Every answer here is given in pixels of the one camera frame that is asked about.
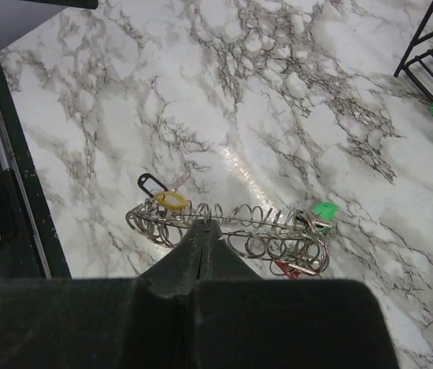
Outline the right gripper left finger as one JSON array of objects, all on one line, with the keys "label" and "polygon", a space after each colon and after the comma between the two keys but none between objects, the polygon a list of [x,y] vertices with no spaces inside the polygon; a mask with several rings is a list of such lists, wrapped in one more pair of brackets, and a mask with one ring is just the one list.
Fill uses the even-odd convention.
[{"label": "right gripper left finger", "polygon": [[0,368],[109,368],[122,360],[140,279],[0,279]]}]

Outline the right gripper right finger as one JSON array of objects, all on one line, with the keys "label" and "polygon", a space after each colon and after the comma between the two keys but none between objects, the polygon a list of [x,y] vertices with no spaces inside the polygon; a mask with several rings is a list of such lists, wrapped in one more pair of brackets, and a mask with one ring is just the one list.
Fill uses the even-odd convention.
[{"label": "right gripper right finger", "polygon": [[237,281],[210,275],[208,253],[225,250],[213,221],[196,221],[185,244],[201,248],[180,368],[396,368],[377,298],[359,281]]}]

